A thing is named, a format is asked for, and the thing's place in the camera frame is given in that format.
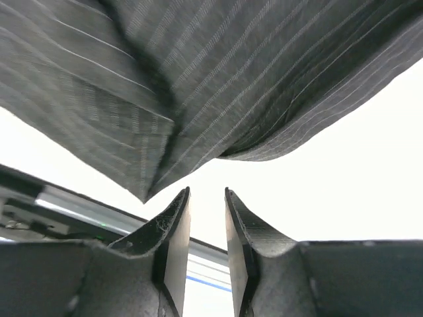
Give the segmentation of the dark grey pinstripe shirt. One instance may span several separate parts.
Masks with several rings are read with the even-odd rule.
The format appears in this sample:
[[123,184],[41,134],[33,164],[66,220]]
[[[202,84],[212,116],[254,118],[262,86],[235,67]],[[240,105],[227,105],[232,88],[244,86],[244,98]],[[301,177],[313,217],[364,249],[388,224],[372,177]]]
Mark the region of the dark grey pinstripe shirt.
[[1,106],[142,202],[296,150],[421,58],[421,1],[1,2]]

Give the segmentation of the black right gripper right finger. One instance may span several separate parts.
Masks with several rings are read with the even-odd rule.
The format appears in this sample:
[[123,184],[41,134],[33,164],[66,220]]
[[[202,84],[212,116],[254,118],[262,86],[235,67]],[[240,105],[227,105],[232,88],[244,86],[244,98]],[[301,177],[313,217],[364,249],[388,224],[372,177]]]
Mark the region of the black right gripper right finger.
[[298,242],[225,192],[236,316],[421,316],[422,241]]

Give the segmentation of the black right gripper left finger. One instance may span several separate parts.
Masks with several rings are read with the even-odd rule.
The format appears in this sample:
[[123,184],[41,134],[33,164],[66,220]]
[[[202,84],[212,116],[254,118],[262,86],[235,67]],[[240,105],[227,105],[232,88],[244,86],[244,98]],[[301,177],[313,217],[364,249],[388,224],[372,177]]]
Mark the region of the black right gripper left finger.
[[1,244],[2,316],[181,316],[189,189],[136,231],[94,240]]

